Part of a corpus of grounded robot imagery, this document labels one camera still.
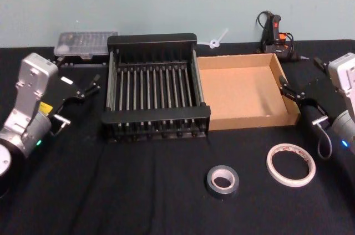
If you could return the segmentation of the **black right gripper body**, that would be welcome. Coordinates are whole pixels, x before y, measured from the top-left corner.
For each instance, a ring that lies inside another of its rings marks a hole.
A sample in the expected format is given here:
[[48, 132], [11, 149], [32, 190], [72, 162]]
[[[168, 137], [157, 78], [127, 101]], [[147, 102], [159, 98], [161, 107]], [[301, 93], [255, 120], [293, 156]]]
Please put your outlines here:
[[335, 90], [330, 79], [316, 79], [303, 88], [306, 97], [314, 99], [318, 108], [322, 108], [328, 121], [333, 124], [340, 115], [340, 95]]

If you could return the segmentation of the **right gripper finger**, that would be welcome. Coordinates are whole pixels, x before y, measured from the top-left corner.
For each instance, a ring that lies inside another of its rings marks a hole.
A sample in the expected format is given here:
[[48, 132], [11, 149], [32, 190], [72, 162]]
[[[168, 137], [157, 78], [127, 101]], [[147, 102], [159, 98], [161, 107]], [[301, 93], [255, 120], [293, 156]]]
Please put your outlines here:
[[305, 98], [304, 93], [298, 93], [286, 80], [283, 75], [279, 76], [280, 93], [288, 99], [294, 101], [296, 104], [300, 104], [301, 100]]
[[319, 69], [319, 70], [327, 70], [328, 68], [328, 63], [324, 62], [322, 59], [319, 57], [315, 57], [313, 59], [314, 65]]

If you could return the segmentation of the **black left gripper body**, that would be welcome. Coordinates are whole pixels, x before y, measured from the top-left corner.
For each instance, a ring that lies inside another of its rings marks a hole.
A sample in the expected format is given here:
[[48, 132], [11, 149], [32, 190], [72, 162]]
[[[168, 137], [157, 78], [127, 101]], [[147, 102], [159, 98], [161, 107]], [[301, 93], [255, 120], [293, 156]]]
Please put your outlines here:
[[65, 76], [59, 76], [46, 89], [40, 101], [39, 111], [51, 119], [67, 103], [81, 102], [84, 98], [83, 89], [74, 81]]

